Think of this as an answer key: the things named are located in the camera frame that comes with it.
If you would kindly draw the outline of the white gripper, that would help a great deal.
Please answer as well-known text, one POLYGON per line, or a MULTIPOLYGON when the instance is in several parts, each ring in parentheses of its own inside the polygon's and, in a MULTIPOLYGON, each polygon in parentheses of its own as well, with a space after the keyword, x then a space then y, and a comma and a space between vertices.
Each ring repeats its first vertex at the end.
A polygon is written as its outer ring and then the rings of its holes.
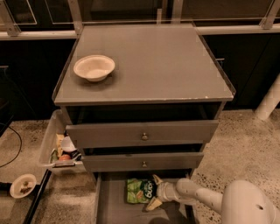
POLYGON ((160 207, 163 202, 179 200, 179 194, 174 183, 163 182, 156 174, 153 174, 152 177, 157 185, 157 197, 153 197, 150 200, 146 207, 148 212, 160 207))

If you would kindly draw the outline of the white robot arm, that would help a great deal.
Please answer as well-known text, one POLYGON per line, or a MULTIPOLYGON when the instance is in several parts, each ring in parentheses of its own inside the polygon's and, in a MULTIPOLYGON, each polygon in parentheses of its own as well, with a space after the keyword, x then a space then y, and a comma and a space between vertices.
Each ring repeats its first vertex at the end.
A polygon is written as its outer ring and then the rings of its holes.
POLYGON ((157 194, 150 200, 147 211, 169 201, 190 205, 197 200, 219 214, 222 224, 280 224, 280 210, 259 187, 246 180, 235 180, 224 193, 219 193, 189 178, 173 183, 163 181, 156 174, 153 178, 157 194))

